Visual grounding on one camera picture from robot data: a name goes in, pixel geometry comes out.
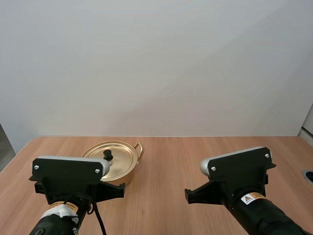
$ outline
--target black cable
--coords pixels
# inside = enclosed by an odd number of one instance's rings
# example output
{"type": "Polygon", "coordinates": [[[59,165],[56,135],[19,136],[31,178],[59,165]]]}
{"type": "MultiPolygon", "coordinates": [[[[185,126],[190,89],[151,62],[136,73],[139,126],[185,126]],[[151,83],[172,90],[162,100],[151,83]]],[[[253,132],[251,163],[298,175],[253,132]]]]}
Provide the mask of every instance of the black cable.
{"type": "Polygon", "coordinates": [[[97,206],[96,201],[94,201],[94,200],[92,199],[92,197],[90,197],[89,195],[86,195],[86,194],[83,194],[83,193],[80,193],[80,192],[76,192],[76,193],[72,193],[71,195],[69,195],[69,196],[67,197],[67,199],[63,202],[63,204],[66,204],[66,203],[69,201],[69,199],[70,199],[71,197],[73,197],[73,196],[86,199],[86,200],[88,200],[88,201],[90,202],[90,204],[92,204],[92,209],[91,209],[91,211],[88,211],[87,214],[92,214],[93,211],[96,213],[98,222],[99,222],[100,227],[101,227],[102,234],[103,234],[103,235],[107,235],[106,229],[105,229],[104,224],[103,224],[103,221],[102,221],[102,219],[101,219],[101,216],[100,216],[100,213],[99,213],[99,210],[98,210],[98,206],[97,206]]]}
{"type": "Polygon", "coordinates": [[[99,221],[99,224],[100,224],[100,227],[101,227],[101,231],[103,233],[103,235],[107,235],[106,233],[106,229],[104,228],[104,224],[103,224],[103,221],[101,219],[101,216],[100,216],[100,213],[99,213],[99,210],[98,210],[98,207],[97,207],[97,204],[95,203],[94,205],[94,212],[96,213],[96,216],[97,216],[97,219],[99,221]]]}

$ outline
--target warning label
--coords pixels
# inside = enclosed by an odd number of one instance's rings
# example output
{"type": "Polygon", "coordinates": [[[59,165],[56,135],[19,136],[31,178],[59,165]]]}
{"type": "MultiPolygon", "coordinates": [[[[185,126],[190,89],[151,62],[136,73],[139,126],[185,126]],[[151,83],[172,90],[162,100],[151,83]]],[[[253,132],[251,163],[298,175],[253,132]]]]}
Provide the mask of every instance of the warning label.
{"type": "Polygon", "coordinates": [[[246,204],[250,204],[251,202],[253,202],[254,200],[257,199],[261,199],[261,198],[265,198],[265,196],[263,196],[262,194],[258,193],[258,192],[252,192],[252,193],[248,193],[245,196],[243,196],[241,198],[241,200],[246,204]]]}
{"type": "MultiPolygon", "coordinates": [[[[54,208],[54,207],[56,207],[56,206],[59,206],[59,205],[61,205],[61,204],[63,204],[63,203],[64,203],[64,202],[55,202],[55,203],[52,203],[52,204],[50,205],[50,209],[51,209],[51,208],[54,208]]],[[[74,205],[73,203],[70,203],[70,202],[67,202],[66,205],[67,205],[67,207],[71,208],[75,213],[77,213],[78,207],[77,207],[76,205],[74,205]]]]}

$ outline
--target screw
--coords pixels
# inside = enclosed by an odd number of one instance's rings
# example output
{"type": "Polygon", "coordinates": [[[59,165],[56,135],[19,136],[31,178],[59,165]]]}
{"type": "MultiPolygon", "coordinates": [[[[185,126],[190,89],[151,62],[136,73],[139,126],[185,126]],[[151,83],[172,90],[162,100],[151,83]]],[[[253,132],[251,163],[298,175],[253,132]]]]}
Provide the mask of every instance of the screw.
{"type": "Polygon", "coordinates": [[[35,235],[43,235],[45,233],[44,229],[39,229],[35,232],[35,235]]]}
{"type": "Polygon", "coordinates": [[[74,233],[75,235],[78,235],[78,229],[77,229],[77,228],[73,228],[73,233],[74,233]]]}

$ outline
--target white label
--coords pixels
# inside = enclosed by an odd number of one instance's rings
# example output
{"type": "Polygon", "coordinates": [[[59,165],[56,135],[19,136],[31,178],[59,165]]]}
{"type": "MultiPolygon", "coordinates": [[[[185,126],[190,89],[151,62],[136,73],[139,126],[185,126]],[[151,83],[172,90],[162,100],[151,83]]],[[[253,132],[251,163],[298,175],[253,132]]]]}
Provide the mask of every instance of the white label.
{"type": "Polygon", "coordinates": [[[253,202],[255,200],[255,198],[250,194],[246,194],[245,196],[243,196],[241,198],[241,200],[246,204],[249,205],[251,202],[253,202]]]}

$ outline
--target pot lid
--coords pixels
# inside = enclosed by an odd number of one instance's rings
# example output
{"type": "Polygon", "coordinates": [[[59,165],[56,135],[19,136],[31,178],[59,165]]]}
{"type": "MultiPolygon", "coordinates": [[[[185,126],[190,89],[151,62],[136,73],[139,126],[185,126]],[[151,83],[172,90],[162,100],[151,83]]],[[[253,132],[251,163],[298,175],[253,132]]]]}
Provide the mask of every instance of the pot lid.
{"type": "Polygon", "coordinates": [[[108,141],[90,148],[83,155],[83,158],[107,160],[110,164],[110,170],[101,180],[105,182],[113,181],[127,175],[137,165],[143,154],[143,146],[141,143],[137,143],[135,148],[121,141],[108,141]],[[135,150],[138,146],[141,147],[139,157],[135,150]]]}

